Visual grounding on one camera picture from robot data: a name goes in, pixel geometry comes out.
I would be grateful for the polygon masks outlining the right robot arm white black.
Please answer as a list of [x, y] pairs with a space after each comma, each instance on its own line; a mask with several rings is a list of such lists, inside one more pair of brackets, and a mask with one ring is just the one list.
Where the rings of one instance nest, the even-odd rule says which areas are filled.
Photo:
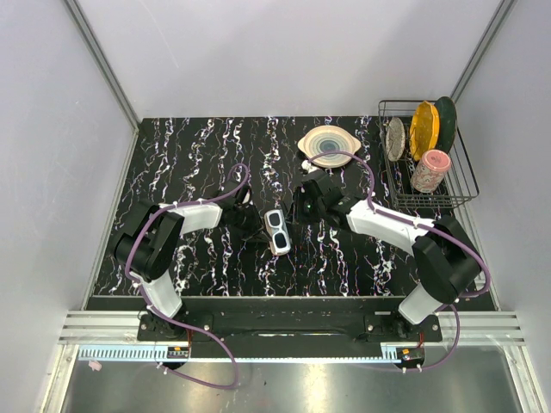
[[421, 219], [369, 197], [346, 196], [323, 170], [302, 178], [294, 190], [291, 216], [300, 224], [324, 221], [333, 228], [375, 237], [414, 258], [419, 283], [390, 322], [393, 335], [401, 341], [418, 335], [421, 322], [440, 307], [465, 297], [483, 270], [484, 262], [455, 218]]

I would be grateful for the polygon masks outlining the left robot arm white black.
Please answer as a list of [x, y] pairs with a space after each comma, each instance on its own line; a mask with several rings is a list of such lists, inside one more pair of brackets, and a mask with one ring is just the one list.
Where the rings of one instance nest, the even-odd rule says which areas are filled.
[[186, 320], [179, 315], [183, 302], [169, 271], [180, 236], [217, 227], [235, 230], [244, 243], [268, 242], [268, 233], [251, 200], [251, 187], [246, 185], [219, 191], [214, 200], [181, 204], [141, 201], [112, 244], [115, 260], [138, 284], [147, 308], [161, 314], [155, 328], [166, 340], [179, 339], [186, 329]]

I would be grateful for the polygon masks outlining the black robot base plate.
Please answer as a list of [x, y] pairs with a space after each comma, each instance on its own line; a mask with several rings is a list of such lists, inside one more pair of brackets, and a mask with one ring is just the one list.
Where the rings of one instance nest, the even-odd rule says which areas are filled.
[[187, 298], [177, 320], [196, 328], [187, 334], [150, 312], [139, 318], [141, 342], [190, 339], [194, 358], [375, 358], [381, 344], [415, 347], [440, 343], [436, 316], [410, 325], [398, 313], [399, 298]]

